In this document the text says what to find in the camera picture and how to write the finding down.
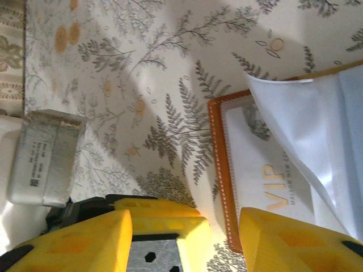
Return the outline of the brown leather card holder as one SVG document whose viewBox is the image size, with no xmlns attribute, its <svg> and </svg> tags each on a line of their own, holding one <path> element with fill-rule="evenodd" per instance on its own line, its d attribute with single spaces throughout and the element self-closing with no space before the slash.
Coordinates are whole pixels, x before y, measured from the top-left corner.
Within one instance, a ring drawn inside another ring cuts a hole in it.
<svg viewBox="0 0 363 272">
<path fill-rule="evenodd" d="M 228 109 L 251 104 L 310 185 L 310 224 L 363 242 L 363 60 L 283 81 L 246 79 L 247 90 L 208 103 L 230 249 L 242 253 L 223 121 Z"/>
</svg>

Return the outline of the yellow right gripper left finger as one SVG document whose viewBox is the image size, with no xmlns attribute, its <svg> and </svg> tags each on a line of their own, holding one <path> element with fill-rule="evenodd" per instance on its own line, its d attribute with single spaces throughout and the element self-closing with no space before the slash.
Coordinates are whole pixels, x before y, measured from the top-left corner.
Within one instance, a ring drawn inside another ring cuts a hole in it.
<svg viewBox="0 0 363 272">
<path fill-rule="evenodd" d="M 126 272 L 132 234 L 130 211 L 111 211 L 19 244 L 5 272 Z"/>
</svg>

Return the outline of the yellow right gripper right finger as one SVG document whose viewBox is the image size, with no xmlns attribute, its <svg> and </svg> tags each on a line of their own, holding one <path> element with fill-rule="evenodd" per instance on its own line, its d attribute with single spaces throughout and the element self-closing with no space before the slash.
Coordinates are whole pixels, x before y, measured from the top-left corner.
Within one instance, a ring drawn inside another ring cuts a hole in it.
<svg viewBox="0 0 363 272">
<path fill-rule="evenodd" d="M 239 238 L 247 272 L 363 272 L 363 243 L 272 212 L 242 208 Z"/>
</svg>

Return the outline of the white VIP card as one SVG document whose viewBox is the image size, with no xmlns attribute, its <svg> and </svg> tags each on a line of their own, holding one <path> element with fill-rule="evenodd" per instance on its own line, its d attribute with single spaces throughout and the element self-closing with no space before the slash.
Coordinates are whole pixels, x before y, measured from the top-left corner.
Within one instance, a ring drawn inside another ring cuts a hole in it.
<svg viewBox="0 0 363 272">
<path fill-rule="evenodd" d="M 310 185 L 276 141 L 256 105 L 228 109 L 223 124 L 237 210 L 254 207 L 313 223 Z"/>
</svg>

